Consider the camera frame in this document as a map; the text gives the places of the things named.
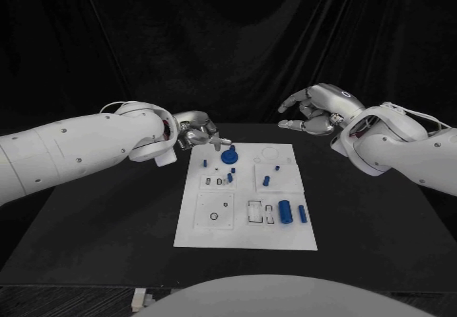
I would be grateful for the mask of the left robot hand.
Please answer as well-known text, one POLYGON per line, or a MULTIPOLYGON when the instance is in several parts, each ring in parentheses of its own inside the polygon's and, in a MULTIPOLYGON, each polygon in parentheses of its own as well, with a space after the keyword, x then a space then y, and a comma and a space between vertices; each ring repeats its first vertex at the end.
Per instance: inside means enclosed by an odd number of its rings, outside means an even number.
POLYGON ((224 145, 231 146, 232 141, 219 136, 218 127, 208 113, 196 110, 179 112, 173 118, 178 127, 178 144, 183 150, 205 144, 214 145, 217 151, 224 145))

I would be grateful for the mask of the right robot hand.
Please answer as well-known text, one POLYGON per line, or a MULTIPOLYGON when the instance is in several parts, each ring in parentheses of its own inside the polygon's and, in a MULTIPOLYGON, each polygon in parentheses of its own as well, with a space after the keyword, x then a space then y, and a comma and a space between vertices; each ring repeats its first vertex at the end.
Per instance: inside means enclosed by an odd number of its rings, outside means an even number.
POLYGON ((331 135, 335 128, 345 128, 367 109, 352 94, 325 83, 294 92, 281 103, 279 113, 294 105, 299 105, 306 120, 283 120, 279 127, 310 135, 331 135))

